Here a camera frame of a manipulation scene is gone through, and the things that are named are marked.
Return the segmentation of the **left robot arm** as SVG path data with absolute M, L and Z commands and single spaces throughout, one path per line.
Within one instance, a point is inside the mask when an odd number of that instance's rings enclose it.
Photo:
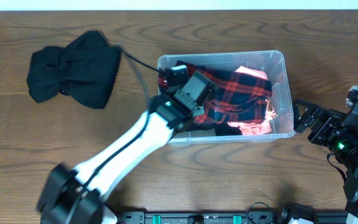
M 114 188 L 149 154 L 183 132 L 215 90 L 216 85 L 196 71 L 179 89 L 151 98 L 133 127 L 105 150 L 72 170 L 64 164 L 54 167 L 37 211 L 50 223 L 117 223 L 105 204 Z

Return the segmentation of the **pink printed shirt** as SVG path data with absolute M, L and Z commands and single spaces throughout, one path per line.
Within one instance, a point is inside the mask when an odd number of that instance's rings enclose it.
M 261 78 L 264 80 L 268 80 L 267 74 L 260 70 L 254 70 L 251 68 L 241 66 L 236 70 L 236 72 Z M 263 123 L 257 124 L 257 123 L 228 122 L 227 124 L 232 128 L 239 128 L 243 136 L 260 135 L 260 134 L 267 134 L 271 132 L 272 128 L 270 125 L 270 121 L 276 118 L 277 114 L 270 100 L 266 100 L 266 102 L 267 102 L 267 108 L 266 108 L 265 119 Z

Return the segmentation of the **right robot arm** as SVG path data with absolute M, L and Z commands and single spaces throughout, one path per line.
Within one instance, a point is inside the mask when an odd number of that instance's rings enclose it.
M 328 148 L 338 163 L 346 167 L 345 172 L 337 169 L 344 181 L 345 211 L 358 221 L 358 100 L 348 113 L 294 100 L 293 114 L 295 132 L 310 128 L 310 143 Z

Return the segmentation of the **large black hoodie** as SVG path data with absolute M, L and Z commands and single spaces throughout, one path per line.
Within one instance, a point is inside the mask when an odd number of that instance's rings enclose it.
M 46 46 L 32 54 L 27 85 L 37 103 L 58 94 L 103 109 L 109 101 L 121 61 L 121 49 L 89 30 L 66 47 Z

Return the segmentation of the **red navy plaid shirt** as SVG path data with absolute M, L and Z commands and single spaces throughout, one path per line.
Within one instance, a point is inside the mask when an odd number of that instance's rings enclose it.
M 180 60 L 176 65 L 186 66 L 189 76 L 201 72 L 217 86 L 213 97 L 203 104 L 204 113 L 195 116 L 194 123 L 262 123 L 265 120 L 267 101 L 273 95 L 270 81 Z

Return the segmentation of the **dark navy garment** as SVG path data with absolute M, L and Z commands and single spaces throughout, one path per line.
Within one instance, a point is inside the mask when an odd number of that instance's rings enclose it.
M 217 136 L 238 136 L 242 135 L 242 131 L 239 128 L 231 127 L 228 123 L 220 124 L 196 124 L 193 123 L 187 131 L 208 131 L 214 130 Z

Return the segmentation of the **clear plastic storage bin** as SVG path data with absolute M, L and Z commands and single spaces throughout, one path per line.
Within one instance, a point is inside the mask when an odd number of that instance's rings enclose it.
M 204 65 L 209 68 L 235 71 L 239 67 L 260 70 L 267 74 L 267 79 L 273 85 L 271 99 L 277 117 L 269 121 L 271 132 L 260 135 L 217 136 L 215 131 L 190 131 L 177 134 L 170 144 L 204 144 L 224 142 L 271 142 L 276 139 L 290 138 L 295 134 L 293 130 L 293 108 L 288 75 L 283 54 L 277 50 L 263 50 L 251 52 L 230 52 L 215 54 L 183 54 L 163 55 L 157 60 L 157 67 L 161 69 L 173 67 L 177 61 Z

